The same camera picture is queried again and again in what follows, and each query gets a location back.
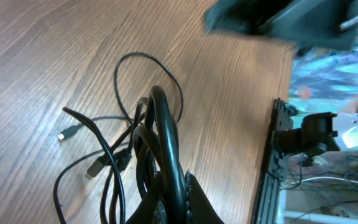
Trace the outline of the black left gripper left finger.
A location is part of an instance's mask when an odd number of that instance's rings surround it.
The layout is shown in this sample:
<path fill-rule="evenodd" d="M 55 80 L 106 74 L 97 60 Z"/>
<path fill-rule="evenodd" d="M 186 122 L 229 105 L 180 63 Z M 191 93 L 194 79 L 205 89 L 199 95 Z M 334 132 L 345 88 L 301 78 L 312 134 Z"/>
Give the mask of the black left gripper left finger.
<path fill-rule="evenodd" d="M 140 205 L 126 224 L 163 224 L 167 222 L 167 214 L 162 202 L 163 180 L 162 174 L 155 176 L 154 183 L 143 197 Z"/>

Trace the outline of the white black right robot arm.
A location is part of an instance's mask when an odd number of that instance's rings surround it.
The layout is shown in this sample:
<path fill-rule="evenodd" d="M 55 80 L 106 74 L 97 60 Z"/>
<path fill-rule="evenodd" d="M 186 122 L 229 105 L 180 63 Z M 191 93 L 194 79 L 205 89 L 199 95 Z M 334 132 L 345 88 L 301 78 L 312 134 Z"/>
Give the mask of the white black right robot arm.
<path fill-rule="evenodd" d="M 277 132 L 283 153 L 358 149 L 358 0 L 218 1 L 204 26 L 293 44 L 290 98 L 301 124 Z"/>

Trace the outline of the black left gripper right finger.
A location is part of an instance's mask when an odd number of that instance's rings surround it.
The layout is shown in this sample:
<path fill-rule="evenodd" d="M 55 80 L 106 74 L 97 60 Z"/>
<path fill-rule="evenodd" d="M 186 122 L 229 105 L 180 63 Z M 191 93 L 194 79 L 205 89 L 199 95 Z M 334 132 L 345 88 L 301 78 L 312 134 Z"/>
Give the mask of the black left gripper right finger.
<path fill-rule="evenodd" d="M 209 202 L 197 178 L 189 171 L 185 174 L 186 222 L 190 224 L 223 224 Z"/>

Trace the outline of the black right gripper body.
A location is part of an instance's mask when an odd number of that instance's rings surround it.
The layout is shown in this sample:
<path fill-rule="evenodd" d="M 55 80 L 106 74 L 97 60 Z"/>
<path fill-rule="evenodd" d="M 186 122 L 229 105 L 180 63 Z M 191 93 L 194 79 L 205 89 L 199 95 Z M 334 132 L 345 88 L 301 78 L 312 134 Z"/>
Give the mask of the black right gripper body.
<path fill-rule="evenodd" d="M 204 25 L 302 47 L 350 50 L 358 30 L 358 0 L 220 0 L 206 11 Z"/>

